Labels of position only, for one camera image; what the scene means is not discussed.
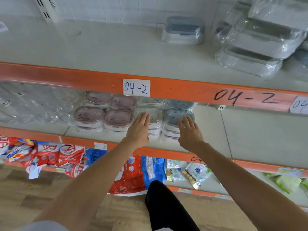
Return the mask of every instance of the left hand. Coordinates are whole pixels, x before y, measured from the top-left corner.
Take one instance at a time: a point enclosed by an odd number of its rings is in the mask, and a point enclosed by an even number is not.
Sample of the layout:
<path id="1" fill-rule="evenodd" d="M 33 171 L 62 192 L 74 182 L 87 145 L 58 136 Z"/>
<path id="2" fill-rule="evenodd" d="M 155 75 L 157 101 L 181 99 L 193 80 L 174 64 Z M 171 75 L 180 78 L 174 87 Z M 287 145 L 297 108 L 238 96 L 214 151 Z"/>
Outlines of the left hand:
<path id="1" fill-rule="evenodd" d="M 150 143 L 148 137 L 150 114 L 141 113 L 131 124 L 123 139 L 134 145 L 135 148 L 144 147 Z"/>

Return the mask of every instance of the black pants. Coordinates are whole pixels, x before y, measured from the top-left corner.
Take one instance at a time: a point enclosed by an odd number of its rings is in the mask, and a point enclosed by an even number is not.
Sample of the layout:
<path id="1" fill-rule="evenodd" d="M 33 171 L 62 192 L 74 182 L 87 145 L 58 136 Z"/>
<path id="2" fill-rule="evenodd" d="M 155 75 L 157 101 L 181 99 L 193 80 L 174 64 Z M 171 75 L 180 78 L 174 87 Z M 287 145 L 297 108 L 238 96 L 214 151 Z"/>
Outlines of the black pants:
<path id="1" fill-rule="evenodd" d="M 160 181 L 153 181 L 145 197 L 152 230 L 200 231 L 175 195 Z"/>

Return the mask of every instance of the pink container lid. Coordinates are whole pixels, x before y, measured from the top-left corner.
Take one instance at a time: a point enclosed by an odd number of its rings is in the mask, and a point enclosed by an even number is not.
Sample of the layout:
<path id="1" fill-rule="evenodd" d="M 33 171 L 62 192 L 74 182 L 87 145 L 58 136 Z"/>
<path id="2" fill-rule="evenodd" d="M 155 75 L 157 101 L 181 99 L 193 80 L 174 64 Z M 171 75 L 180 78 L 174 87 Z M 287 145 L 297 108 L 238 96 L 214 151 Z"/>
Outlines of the pink container lid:
<path id="1" fill-rule="evenodd" d="M 136 105 L 137 101 L 133 96 L 115 94 L 111 99 L 111 108 L 113 109 L 132 109 Z"/>
<path id="2" fill-rule="evenodd" d="M 132 120 L 133 114 L 128 110 L 110 109 L 104 116 L 104 123 L 114 127 L 128 127 Z"/>
<path id="3" fill-rule="evenodd" d="M 103 116 L 102 109 L 91 106 L 81 106 L 74 113 L 74 119 L 82 123 L 98 123 L 102 121 Z"/>
<path id="4" fill-rule="evenodd" d="M 93 105 L 109 105 L 111 94 L 108 92 L 89 91 L 86 100 L 92 102 Z"/>

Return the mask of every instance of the blue package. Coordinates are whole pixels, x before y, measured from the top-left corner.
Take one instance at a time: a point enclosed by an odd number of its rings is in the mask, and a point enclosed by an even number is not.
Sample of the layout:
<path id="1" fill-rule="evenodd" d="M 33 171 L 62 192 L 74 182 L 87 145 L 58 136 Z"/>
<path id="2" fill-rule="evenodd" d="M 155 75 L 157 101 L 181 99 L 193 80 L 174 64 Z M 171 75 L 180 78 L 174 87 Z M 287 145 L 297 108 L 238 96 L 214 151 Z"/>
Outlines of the blue package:
<path id="1" fill-rule="evenodd" d="M 88 158 L 88 165 L 90 166 L 95 161 L 97 161 L 101 156 L 105 155 L 108 151 L 89 148 L 87 150 L 86 156 Z"/>
<path id="2" fill-rule="evenodd" d="M 165 159 L 141 156 L 144 185 L 148 189 L 152 181 L 164 182 L 167 179 L 165 172 Z"/>

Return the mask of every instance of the floor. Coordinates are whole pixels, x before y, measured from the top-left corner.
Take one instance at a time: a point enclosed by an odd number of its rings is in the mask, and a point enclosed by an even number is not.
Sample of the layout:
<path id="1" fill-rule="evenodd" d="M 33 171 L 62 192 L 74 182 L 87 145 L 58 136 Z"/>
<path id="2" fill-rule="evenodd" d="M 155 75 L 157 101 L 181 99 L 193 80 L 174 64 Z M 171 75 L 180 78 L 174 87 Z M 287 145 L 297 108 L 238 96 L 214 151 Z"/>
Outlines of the floor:
<path id="1" fill-rule="evenodd" d="M 0 165 L 0 227 L 12 230 L 30 223 L 61 190 L 70 178 L 42 171 L 28 180 L 22 168 Z M 256 231 L 233 201 L 177 193 L 183 206 L 201 231 Z M 107 195 L 89 231 L 151 230 L 144 196 Z"/>

